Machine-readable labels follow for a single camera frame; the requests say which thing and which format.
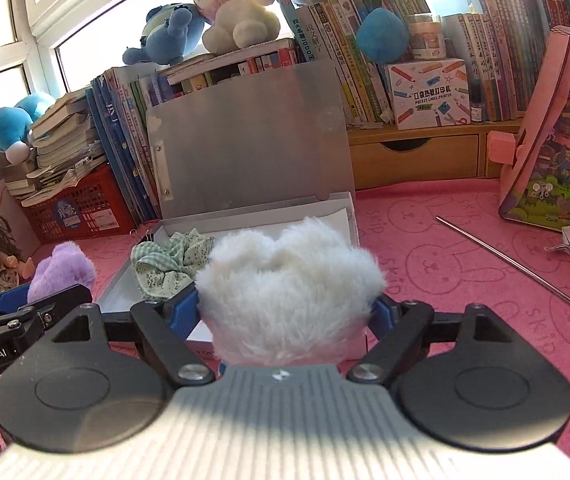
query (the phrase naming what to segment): silver bolt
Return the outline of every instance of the silver bolt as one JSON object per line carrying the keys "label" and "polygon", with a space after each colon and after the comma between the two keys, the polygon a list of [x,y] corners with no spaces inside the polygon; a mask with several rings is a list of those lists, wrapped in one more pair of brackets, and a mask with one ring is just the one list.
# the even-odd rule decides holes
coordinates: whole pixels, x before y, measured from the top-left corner
{"label": "silver bolt", "polygon": [[178,370],[178,377],[184,381],[202,381],[209,375],[209,368],[205,365],[184,365]]}
{"label": "silver bolt", "polygon": [[372,363],[361,363],[351,369],[351,374],[360,381],[372,383],[383,375],[383,368]]}

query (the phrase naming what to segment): metal rod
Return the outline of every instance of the metal rod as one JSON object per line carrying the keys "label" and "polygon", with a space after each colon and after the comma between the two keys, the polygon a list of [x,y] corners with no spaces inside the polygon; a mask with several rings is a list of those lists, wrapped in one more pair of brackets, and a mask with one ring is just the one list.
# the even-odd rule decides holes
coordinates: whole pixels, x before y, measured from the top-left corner
{"label": "metal rod", "polygon": [[558,290],[558,288],[556,288],[554,285],[552,285],[551,283],[547,282],[546,280],[544,280],[542,277],[540,277],[538,274],[535,274],[534,272],[532,272],[531,270],[529,270],[527,267],[523,267],[519,262],[514,261],[513,259],[511,259],[509,256],[506,256],[505,254],[503,254],[501,251],[499,251],[498,249],[494,249],[491,245],[486,244],[483,240],[479,240],[478,238],[476,238],[475,236],[471,235],[470,233],[468,233],[467,231],[463,231],[463,229],[461,229],[460,227],[448,222],[446,219],[441,218],[440,216],[437,216],[436,219],[444,224],[447,225],[447,227],[449,227],[450,229],[456,231],[459,234],[462,234],[465,238],[468,238],[469,240],[472,240],[474,243],[480,245],[482,248],[490,251],[492,254],[494,254],[495,256],[498,256],[499,258],[501,258],[504,262],[507,262],[508,264],[510,264],[512,267],[515,267],[516,269],[520,270],[523,274],[525,274],[526,276],[529,276],[531,279],[533,279],[535,282],[540,283],[542,286],[544,286],[547,290],[549,290],[552,294],[555,294],[556,296],[558,296],[559,298],[561,298],[563,301],[565,301],[567,304],[570,305],[570,297],[564,293],[561,290]]}

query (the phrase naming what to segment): white plush toy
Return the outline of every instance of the white plush toy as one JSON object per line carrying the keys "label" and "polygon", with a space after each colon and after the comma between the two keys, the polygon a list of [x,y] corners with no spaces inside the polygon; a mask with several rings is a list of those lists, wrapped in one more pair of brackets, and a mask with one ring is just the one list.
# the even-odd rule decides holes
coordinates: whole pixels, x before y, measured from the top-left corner
{"label": "white plush toy", "polygon": [[274,0],[194,0],[212,23],[203,33],[203,45],[212,54],[226,54],[275,40],[281,30],[276,14],[265,7]]}
{"label": "white plush toy", "polygon": [[374,257],[318,219],[221,238],[195,283],[217,357],[270,367],[343,361],[385,289]]}

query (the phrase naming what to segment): white fluffy object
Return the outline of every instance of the white fluffy object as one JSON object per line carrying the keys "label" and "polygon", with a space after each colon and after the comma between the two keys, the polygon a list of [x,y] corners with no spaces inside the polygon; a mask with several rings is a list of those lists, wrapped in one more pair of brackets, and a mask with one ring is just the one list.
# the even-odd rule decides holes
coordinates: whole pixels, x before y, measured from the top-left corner
{"label": "white fluffy object", "polygon": [[306,219],[278,240],[255,230],[221,238],[196,288],[223,363],[338,363],[367,325],[385,277],[369,252]]}

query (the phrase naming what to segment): box lid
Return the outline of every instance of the box lid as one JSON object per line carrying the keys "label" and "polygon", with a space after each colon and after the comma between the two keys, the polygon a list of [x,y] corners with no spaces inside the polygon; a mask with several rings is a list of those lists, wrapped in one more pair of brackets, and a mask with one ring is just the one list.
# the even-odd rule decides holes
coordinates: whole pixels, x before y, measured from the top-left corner
{"label": "box lid", "polygon": [[163,218],[354,192],[330,60],[239,76],[147,111]]}

